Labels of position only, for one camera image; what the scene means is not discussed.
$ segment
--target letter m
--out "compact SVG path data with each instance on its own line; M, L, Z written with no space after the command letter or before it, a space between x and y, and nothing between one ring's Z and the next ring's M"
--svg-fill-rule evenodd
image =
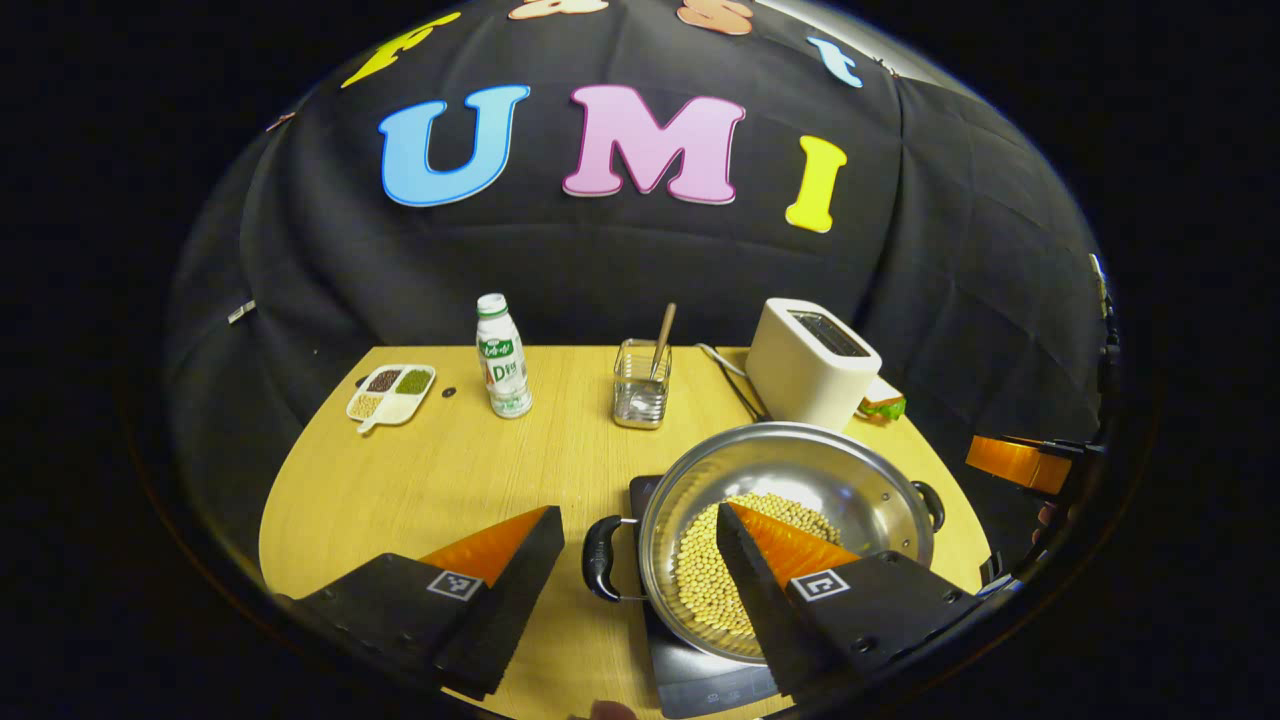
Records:
M667 168L682 155L680 174L667 183L672 196L689 202L724 205L733 201L728 183L733 127L746 110L718 97L694 97L666 127L658 127L635 88L591 85L573 91L585 109L582 151L577 172L564 178L564 192L584 197L613 195L622 177L613 172L613 149L641 193L649 193Z

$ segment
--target white plate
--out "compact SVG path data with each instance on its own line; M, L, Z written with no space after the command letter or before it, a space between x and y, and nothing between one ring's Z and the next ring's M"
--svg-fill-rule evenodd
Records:
M379 392L369 389L369 386L371 386L379 375L396 370L399 373L392 380L390 387L385 391ZM429 373L430 377L426 379L426 387L424 387L421 392L416 392L413 395L396 392L397 388L399 388L399 384L404 382L404 378L413 370L425 370ZM413 416L413 413L417 411L417 406L422 404L422 398L426 397L426 393L431 389L433 384L435 384L435 368L430 365L381 365L372 373L369 373L365 382L360 383L360 389L351 396L351 401L347 402L347 416L352 420L361 420L360 427L356 428L360 434L367 433L374 428L374 425L403 424ZM355 413L356 401L360 400L361 396L366 395L380 398L380 402L378 404L378 407L374 409L372 415L369 418L361 418Z

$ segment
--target finger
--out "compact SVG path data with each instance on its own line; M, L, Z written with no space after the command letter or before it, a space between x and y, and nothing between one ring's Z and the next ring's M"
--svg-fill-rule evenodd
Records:
M591 703L591 720L639 720L630 707L612 700Z

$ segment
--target blue letter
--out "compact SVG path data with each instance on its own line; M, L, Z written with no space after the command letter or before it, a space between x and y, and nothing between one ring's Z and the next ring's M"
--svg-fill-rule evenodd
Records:
M818 40L817 37L809 37L809 42L822 53L822 61L831 70L831 74L838 77L846 83L854 87L861 87L863 79L849 72L849 68L856 68L858 65L849 59L847 55L840 51L835 44L827 42L826 40Z
M387 196L413 208L444 205L470 197L489 187L507 167L511 151L511 118L516 102L529 97L527 85L502 85L467 96L476 110L475 150L466 165L445 173L426 161L431 120L444 113L444 101L413 105L387 117L378 132L383 143L383 188Z

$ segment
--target pot handle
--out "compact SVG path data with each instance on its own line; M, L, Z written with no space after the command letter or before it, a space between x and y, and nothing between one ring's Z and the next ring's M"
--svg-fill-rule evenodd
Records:
M911 484L924 496L924 506L929 509L929 515L933 515L933 532L941 530L942 523L947 519L947 511L942 507L942 498L938 497L938 491L919 480L911 480Z
M613 530L623 523L634 525L637 521L621 515L602 518L586 530L586 539L582 541L582 579L586 580L588 589L609 602L644 600L623 596L609 580L609 573L613 571Z

